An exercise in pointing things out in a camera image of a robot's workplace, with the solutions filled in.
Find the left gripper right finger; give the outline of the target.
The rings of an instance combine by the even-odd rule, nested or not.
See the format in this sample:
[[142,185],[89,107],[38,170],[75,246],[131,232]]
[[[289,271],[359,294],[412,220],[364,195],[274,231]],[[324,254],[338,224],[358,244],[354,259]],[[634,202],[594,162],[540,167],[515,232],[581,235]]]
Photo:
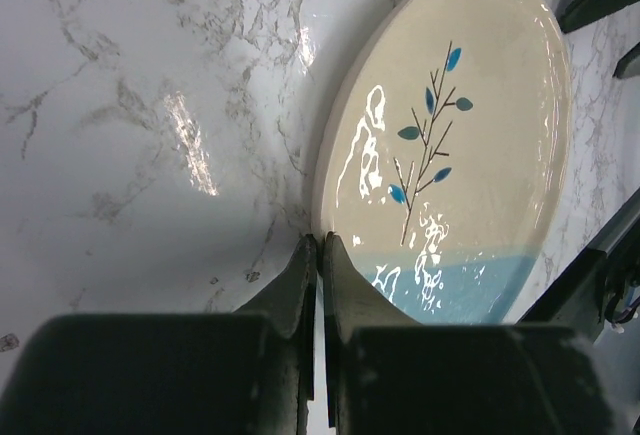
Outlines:
[[423,325],[322,255],[328,417],[340,434],[616,434],[620,410],[589,340],[549,323]]

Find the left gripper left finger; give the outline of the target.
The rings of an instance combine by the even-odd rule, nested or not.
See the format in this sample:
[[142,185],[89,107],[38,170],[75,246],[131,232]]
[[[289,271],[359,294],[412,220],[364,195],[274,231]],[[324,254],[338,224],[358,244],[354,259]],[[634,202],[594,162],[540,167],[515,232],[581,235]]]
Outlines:
[[317,245],[231,313],[44,324],[1,398],[5,434],[302,434],[313,396]]

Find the cream and blue plate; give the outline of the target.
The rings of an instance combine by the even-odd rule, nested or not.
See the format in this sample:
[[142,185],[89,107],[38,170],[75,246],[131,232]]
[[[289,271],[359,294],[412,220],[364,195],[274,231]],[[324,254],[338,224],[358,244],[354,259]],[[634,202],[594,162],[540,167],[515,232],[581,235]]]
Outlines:
[[570,118],[544,0],[403,0],[333,103],[314,234],[421,323],[501,322],[553,220]]

